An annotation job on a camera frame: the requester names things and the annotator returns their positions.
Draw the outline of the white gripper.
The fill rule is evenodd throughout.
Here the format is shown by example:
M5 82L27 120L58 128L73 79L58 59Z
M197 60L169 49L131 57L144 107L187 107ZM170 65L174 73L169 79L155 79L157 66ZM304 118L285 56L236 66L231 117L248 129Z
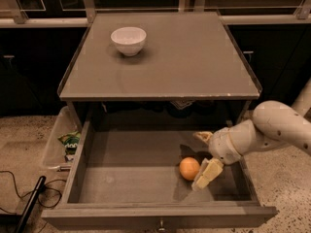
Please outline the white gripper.
M199 172L191 184L193 191L199 191L223 171L224 164L231 165L238 162L241 154L234 148L227 127L216 131L214 134L210 131L195 132L193 137L205 144L209 143L209 152L214 157L203 159Z

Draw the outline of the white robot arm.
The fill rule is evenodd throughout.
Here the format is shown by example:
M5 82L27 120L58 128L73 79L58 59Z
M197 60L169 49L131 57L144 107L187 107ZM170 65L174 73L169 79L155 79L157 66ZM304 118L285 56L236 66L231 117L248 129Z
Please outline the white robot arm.
M205 143L210 160L204 159L191 188L205 188L224 169L253 151L268 151L284 144L311 152L311 123L304 118L311 108L311 79L289 107L278 101L257 105L252 117L232 127L214 133L195 132L193 136Z

